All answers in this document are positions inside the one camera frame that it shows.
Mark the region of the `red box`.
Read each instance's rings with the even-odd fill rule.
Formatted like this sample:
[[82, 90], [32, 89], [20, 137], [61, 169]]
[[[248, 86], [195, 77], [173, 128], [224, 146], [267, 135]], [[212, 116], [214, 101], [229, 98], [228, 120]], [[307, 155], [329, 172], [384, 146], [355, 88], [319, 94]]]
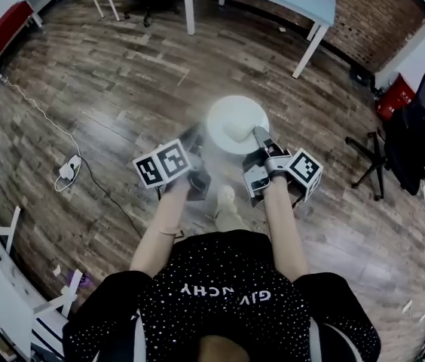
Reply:
[[394, 82], [376, 101], [375, 110], [382, 121], [391, 119], [393, 113], [407, 106], [414, 99], [415, 92], [399, 73]]

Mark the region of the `red cabinet panel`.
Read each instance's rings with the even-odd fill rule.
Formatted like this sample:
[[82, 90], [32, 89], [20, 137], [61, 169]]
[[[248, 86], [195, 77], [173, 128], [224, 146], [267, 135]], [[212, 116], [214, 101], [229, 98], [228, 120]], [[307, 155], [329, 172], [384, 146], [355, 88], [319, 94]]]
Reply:
[[33, 10], [28, 2], [12, 5], [0, 18], [0, 56], [18, 32], [26, 25]]

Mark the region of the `person's beige shoe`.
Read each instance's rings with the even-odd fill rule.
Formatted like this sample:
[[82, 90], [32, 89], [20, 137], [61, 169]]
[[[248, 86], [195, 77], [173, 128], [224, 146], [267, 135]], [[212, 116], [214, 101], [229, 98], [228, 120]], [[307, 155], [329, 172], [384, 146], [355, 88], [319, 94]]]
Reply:
[[229, 185], [219, 187], [217, 191], [217, 209], [232, 209], [235, 206], [235, 192]]

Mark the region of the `person's right forearm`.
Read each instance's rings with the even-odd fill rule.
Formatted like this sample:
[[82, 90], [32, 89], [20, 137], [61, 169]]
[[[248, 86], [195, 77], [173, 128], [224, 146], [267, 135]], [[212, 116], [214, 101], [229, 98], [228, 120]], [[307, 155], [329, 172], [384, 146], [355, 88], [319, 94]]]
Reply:
[[274, 176], [264, 191], [264, 207], [270, 231], [274, 265], [279, 273], [294, 282], [309, 273], [307, 258], [298, 232], [288, 183]]

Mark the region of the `black mesh office chair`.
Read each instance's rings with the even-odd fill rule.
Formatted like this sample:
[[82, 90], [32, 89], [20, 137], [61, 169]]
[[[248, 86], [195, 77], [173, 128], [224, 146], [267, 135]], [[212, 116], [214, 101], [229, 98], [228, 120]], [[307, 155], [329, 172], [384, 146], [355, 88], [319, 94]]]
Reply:
[[377, 173], [379, 193], [376, 201], [384, 198], [383, 171], [389, 170], [399, 181], [401, 189], [416, 195], [420, 181], [425, 179], [425, 73], [413, 100], [397, 109], [383, 127], [367, 133], [373, 141], [373, 149], [346, 137], [345, 143], [355, 147], [370, 160], [368, 170], [351, 187], [356, 189], [372, 172]]

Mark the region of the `person's left forearm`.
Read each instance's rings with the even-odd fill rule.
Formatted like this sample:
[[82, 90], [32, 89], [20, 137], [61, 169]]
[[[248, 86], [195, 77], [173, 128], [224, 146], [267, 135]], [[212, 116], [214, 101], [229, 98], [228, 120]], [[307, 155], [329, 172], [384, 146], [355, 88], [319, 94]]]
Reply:
[[185, 177], [179, 177], [174, 183], [170, 183], [136, 248], [130, 263], [131, 271], [154, 277], [167, 264], [175, 238], [162, 235], [160, 230], [180, 229], [182, 211], [190, 188]]

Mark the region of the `purple object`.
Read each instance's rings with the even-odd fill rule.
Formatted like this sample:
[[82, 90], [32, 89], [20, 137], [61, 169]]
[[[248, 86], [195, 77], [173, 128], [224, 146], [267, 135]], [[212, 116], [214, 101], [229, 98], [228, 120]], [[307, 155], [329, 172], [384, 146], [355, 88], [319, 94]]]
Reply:
[[[67, 284], [70, 285], [72, 282], [72, 279], [74, 277], [75, 272], [70, 270], [67, 275]], [[82, 273], [81, 278], [78, 284], [78, 289], [88, 288], [92, 285], [92, 280], [90, 279], [89, 275]]]

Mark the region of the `round white plate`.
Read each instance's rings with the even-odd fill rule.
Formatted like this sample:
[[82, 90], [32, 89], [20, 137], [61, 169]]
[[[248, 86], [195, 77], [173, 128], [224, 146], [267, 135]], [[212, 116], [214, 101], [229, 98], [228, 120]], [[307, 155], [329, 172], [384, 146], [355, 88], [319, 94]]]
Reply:
[[223, 131], [223, 126], [228, 122], [251, 123], [270, 130], [268, 116], [257, 102], [239, 95], [222, 97], [212, 105], [206, 116], [206, 132], [209, 140], [218, 148], [232, 155], [248, 155], [256, 151], [259, 145], [253, 133], [244, 143], [234, 142]]

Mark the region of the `person's beige trouser leg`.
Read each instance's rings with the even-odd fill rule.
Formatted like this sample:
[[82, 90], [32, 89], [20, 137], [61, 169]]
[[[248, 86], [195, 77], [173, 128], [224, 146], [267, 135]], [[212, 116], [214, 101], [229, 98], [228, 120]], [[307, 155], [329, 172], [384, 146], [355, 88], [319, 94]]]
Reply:
[[219, 232], [234, 230], [251, 231], [237, 212], [234, 202], [219, 203], [216, 208], [215, 225]]

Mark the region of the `person's black speckled shirt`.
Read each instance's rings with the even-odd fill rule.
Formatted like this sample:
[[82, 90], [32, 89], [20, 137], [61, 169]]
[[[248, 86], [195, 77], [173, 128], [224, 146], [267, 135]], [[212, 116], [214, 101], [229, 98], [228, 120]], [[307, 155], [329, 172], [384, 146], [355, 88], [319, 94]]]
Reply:
[[197, 362], [204, 336], [250, 362], [377, 362], [381, 340], [348, 283], [316, 273], [289, 281], [266, 235], [213, 232], [177, 243], [155, 276], [106, 277], [63, 328], [66, 362]]

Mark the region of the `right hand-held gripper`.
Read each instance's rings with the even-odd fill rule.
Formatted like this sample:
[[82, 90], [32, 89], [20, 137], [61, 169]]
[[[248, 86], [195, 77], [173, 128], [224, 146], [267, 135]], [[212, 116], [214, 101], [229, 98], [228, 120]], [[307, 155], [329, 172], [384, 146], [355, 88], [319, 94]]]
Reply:
[[[252, 132], [260, 149], [243, 161], [243, 179], [252, 206], [264, 200], [264, 191], [276, 175], [286, 178], [289, 195], [293, 198], [292, 207], [306, 201], [320, 183], [323, 166], [304, 149], [294, 155], [283, 151], [262, 126], [255, 126]], [[271, 156], [268, 152], [283, 154]]]

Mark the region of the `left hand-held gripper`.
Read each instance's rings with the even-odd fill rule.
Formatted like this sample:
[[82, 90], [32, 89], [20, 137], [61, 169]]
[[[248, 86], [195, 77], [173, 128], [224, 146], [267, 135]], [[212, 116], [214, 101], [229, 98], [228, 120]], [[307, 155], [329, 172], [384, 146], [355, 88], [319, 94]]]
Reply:
[[190, 184], [189, 201], [206, 199], [211, 177], [206, 170], [201, 151], [203, 147], [201, 123], [193, 124], [177, 138], [154, 151], [136, 158], [133, 166], [144, 187], [159, 188], [185, 176]]

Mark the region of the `white power strip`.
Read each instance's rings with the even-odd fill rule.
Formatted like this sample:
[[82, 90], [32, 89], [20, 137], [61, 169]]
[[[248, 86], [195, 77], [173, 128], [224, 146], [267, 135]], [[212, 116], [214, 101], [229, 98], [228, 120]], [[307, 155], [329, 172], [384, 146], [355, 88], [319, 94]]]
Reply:
[[73, 181], [81, 167], [81, 157], [73, 155], [59, 170], [60, 179]]

